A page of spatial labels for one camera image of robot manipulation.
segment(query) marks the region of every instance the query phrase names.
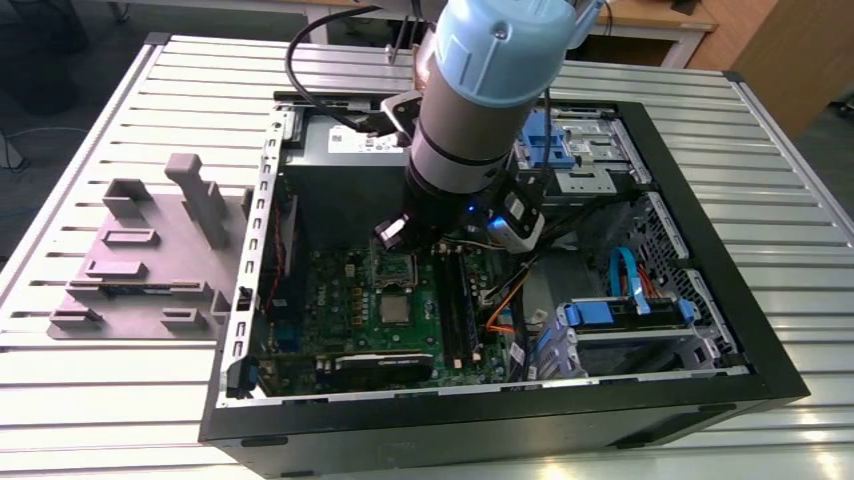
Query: wooden furniture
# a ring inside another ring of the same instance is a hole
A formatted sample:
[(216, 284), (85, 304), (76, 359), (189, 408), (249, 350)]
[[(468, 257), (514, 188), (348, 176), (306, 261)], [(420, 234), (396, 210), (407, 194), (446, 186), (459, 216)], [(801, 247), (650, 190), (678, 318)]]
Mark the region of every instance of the wooden furniture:
[(705, 0), (721, 23), (689, 68), (742, 74), (797, 137), (854, 81), (851, 0)]

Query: aluminum table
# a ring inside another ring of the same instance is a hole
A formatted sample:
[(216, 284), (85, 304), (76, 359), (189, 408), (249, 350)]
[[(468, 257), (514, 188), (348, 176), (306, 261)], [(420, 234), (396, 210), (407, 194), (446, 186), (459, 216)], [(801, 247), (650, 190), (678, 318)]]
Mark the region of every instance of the aluminum table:
[[(272, 92), (290, 88), (284, 43), (149, 38), (0, 273), (0, 476), (258, 478), (196, 444), (213, 342), (45, 334), (111, 180), (176, 192), (163, 165), (192, 151), (203, 178), (240, 194)], [(359, 47), (296, 56), (318, 91), (396, 93), (410, 65), (408, 52), (388, 66)], [(753, 93), (717, 72), (567, 63), (552, 95), (646, 104), (813, 395), (662, 448), (340, 478), (854, 478), (854, 229)]]

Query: black cable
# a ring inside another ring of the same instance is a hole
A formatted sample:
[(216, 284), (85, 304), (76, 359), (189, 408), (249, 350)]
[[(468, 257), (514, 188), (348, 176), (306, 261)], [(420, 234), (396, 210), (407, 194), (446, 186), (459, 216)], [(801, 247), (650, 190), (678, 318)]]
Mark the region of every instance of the black cable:
[(614, 32), (614, 11), (611, 10), (611, 3), (608, 0), (604, 0), (604, 8), (608, 12), (608, 18), (604, 25), (604, 36), (610, 37), (611, 32)]
[(296, 75), (294, 74), (294, 52), (296, 51), (296, 46), (299, 45), (299, 43), (303, 41), (303, 39), (318, 27), (322, 27), (327, 23), (334, 22), (339, 18), (355, 17), (358, 15), (375, 12), (379, 9), (380, 9), (379, 7), (362, 7), (362, 8), (355, 8), (352, 10), (343, 10), (338, 13), (327, 15), (323, 18), (319, 18), (318, 20), (311, 22), (308, 25), (306, 25), (306, 27), (299, 32), (296, 32), (296, 35), (294, 36), (294, 40), (288, 45), (288, 50), (284, 54), (284, 73), (287, 73), (288, 75), (288, 80), (291, 81), (291, 85), (294, 86), (294, 89), (296, 90), (296, 92), (306, 99), (306, 101), (311, 103), (311, 105), (314, 105), (314, 107), (320, 111), (320, 113), (332, 117), (335, 120), (338, 120), (338, 122), (342, 125), (352, 128), (358, 132), (370, 132), (372, 130), (367, 126), (359, 125), (343, 114), (340, 114), (339, 112), (328, 108), (326, 105), (323, 105), (323, 102), (320, 102), (314, 97), (314, 95), (308, 93), (308, 90), (306, 90), (306, 87), (303, 87), (303, 84), (299, 83), (299, 80), (296, 79)]
[(539, 179), (546, 185), (546, 180), (548, 179), (548, 158), (551, 157), (551, 94), (548, 89), (543, 92), (544, 99), (544, 116), (546, 116), (546, 146), (543, 148), (543, 164), (540, 165), (539, 170)]

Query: blue plastic latch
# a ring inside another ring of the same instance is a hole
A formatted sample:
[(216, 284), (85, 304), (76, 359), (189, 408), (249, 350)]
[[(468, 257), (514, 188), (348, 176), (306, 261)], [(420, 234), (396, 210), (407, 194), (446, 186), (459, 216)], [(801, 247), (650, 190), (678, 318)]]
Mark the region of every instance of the blue plastic latch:
[[(551, 143), (548, 153), (548, 166), (552, 168), (574, 168), (575, 157), (567, 155), (563, 148), (563, 129), (554, 122), (551, 124)], [(528, 165), (539, 167), (543, 163), (543, 150), (546, 149), (546, 113), (534, 111), (528, 115), (522, 127), (522, 142), (528, 148)]]
[(570, 322), (570, 327), (576, 327), (582, 323), (582, 317), (578, 313), (578, 307), (575, 305), (567, 305), (564, 308), (566, 320)]
[(539, 336), (539, 341), (536, 342), (536, 347), (534, 349), (535, 353), (539, 353), (543, 347), (546, 347), (548, 340), (551, 340), (551, 327), (548, 327), (548, 330), (546, 330)]
[(604, 325), (614, 323), (611, 309), (606, 302), (576, 303), (578, 311), (584, 325)]
[(682, 312), (685, 323), (694, 323), (694, 307), (691, 307), (691, 302), (683, 298), (676, 302), (676, 304), (679, 305), (679, 311)]

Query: label sticker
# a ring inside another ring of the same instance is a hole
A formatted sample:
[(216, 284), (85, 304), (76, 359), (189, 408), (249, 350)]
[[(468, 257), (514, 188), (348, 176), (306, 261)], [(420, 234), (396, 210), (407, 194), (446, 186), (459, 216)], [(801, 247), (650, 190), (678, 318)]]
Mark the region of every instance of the label sticker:
[(524, 351), (522, 347), (516, 345), (516, 342), (512, 342), (512, 346), (510, 347), (510, 356), (519, 365), (524, 364)]
[(396, 146), (398, 139), (394, 134), (384, 137), (368, 137), (344, 125), (330, 128), (330, 153), (403, 153), (403, 148)]

